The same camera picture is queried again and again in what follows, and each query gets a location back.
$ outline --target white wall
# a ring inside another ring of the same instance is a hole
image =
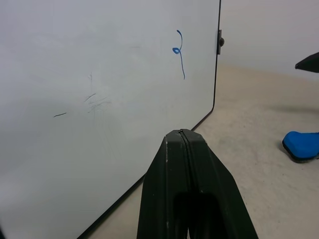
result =
[[[319,52],[319,0],[222,0],[219,63],[319,80],[295,64]]]

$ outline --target blue marker writing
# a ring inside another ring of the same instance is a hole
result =
[[[180,48],[177,48],[177,47],[174,47],[173,48],[173,52],[176,54],[176,55],[180,55],[180,61],[181,61],[181,69],[183,71],[183,75],[184,75],[184,80],[185,80],[185,73],[184,73],[184,67],[183,67],[183,58],[181,56],[181,47],[183,46],[183,36],[181,35],[181,32],[179,30],[177,30],[177,32],[180,34],[180,37],[181,37],[181,45],[180,45]]]

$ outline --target whiteboard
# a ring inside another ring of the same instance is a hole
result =
[[[0,0],[6,238],[77,238],[212,110],[219,5]]]

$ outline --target beige floor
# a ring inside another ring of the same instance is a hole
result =
[[[319,160],[293,163],[281,147],[291,130],[319,131],[319,81],[223,66],[216,89],[197,132],[234,176],[259,238],[319,238]],[[136,238],[141,191],[90,239]]]

